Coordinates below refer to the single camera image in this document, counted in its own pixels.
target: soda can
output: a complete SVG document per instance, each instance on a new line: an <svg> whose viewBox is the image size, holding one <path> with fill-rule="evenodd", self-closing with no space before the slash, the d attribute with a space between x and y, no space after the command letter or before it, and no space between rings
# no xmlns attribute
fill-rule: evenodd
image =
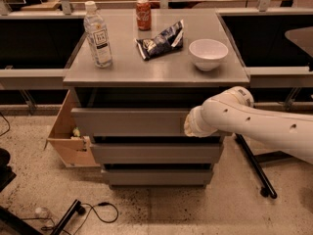
<svg viewBox="0 0 313 235"><path fill-rule="evenodd" d="M151 29L151 5L148 0L138 0L136 3L137 26L141 30Z"/></svg>

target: white bowl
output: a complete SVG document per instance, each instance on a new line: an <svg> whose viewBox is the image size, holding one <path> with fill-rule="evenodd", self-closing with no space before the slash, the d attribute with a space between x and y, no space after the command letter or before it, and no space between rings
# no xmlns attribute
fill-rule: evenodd
<svg viewBox="0 0 313 235"><path fill-rule="evenodd" d="M193 64L202 71L211 71L219 67L228 54L225 44L212 39L192 42L189 51Z"/></svg>

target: floor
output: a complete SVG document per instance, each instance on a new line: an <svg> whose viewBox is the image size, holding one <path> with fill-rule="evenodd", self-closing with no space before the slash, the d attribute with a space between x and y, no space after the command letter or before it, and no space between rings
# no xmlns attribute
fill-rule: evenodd
<svg viewBox="0 0 313 235"><path fill-rule="evenodd" d="M109 202L118 209L114 223L103 223L93 212L88 217L76 214L61 234L312 234L313 164L296 158L263 164L278 193L275 200L264 198L256 173L232 135L225 139L222 157L205 189L112 190L102 182L99 168L65 167L50 144L45 148L55 115L6 118L11 129L0 137L0 147L11 154L9 165L17 177L0 193L0 206L19 218L34 217L37 207L47 207L61 218L74 200L92 206ZM0 118L0 133L6 124ZM255 155L272 151L256 141L247 139L247 143ZM115 217L112 207L96 210L103 220ZM26 222L38 230L42 227L39 220ZM16 233L0 222L0 234Z"/></svg>

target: clear plastic bottle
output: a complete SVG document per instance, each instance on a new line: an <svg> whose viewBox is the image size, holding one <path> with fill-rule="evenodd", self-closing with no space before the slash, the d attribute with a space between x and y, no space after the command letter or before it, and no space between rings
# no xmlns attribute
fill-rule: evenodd
<svg viewBox="0 0 313 235"><path fill-rule="evenodd" d="M48 228L53 228L58 224L58 219L47 208L36 208L35 216Z"/></svg>
<svg viewBox="0 0 313 235"><path fill-rule="evenodd" d="M91 55L97 67L107 67L112 63L107 25L97 12L94 1L86 2L85 6L87 14L84 19L84 27L87 32Z"/></svg>

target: black snack bag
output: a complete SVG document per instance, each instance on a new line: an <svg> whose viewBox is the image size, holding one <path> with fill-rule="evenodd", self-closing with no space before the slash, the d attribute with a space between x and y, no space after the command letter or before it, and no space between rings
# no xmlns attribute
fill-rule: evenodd
<svg viewBox="0 0 313 235"><path fill-rule="evenodd" d="M183 47L184 22L181 20L165 29L154 39L136 39L140 54L144 60Z"/></svg>

